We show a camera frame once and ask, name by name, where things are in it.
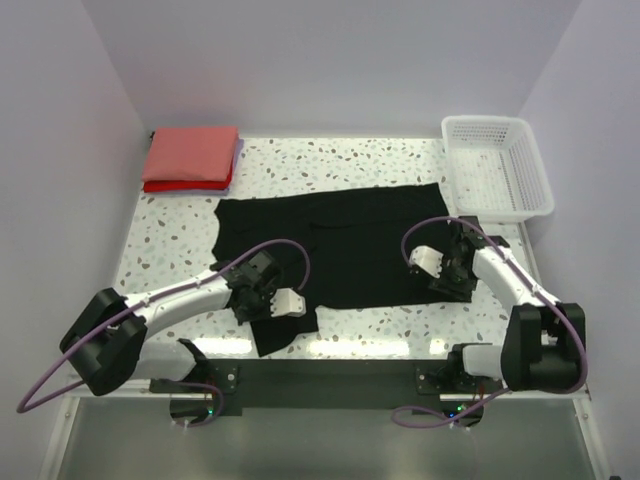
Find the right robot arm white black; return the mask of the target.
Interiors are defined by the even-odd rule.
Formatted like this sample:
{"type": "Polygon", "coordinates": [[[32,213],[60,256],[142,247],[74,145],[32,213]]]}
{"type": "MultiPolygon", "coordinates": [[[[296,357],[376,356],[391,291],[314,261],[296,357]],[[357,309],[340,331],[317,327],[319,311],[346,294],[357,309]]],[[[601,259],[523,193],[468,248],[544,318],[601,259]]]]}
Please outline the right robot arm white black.
{"type": "Polygon", "coordinates": [[[473,217],[446,217],[452,242],[438,260],[430,288],[467,301],[483,282],[509,314],[502,343],[453,347],[453,370],[502,381],[511,391],[573,393],[586,381],[586,319],[576,303],[549,294],[515,260],[502,238],[486,235],[473,217]]]}

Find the black t shirt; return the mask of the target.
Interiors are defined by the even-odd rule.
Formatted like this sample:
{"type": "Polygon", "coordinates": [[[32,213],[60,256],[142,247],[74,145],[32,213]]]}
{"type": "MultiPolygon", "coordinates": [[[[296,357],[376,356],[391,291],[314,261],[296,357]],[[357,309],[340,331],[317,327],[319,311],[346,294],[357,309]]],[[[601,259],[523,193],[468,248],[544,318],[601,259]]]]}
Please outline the black t shirt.
{"type": "Polygon", "coordinates": [[[315,310],[362,309],[452,301],[427,277],[410,272],[401,252],[419,245],[439,251],[451,240],[448,210],[437,184],[374,187],[271,199],[221,201],[212,253],[233,260],[275,240],[269,254],[286,287],[302,285],[307,313],[251,326],[259,356],[302,333],[318,331],[315,310]]]}

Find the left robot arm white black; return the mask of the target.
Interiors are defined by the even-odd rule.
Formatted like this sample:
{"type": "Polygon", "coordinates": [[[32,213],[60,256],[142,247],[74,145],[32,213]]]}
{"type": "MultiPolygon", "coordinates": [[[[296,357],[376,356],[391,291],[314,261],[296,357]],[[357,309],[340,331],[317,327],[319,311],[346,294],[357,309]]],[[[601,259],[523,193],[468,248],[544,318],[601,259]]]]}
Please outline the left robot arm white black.
{"type": "Polygon", "coordinates": [[[271,298],[283,269],[260,251],[236,265],[217,262],[198,275],[163,289],[120,295],[106,288],[94,295],[59,348],[76,347],[69,362],[96,396],[132,379],[179,381],[196,364],[192,347],[147,345],[160,332],[202,313],[230,309],[242,324],[271,317],[271,298]]]}

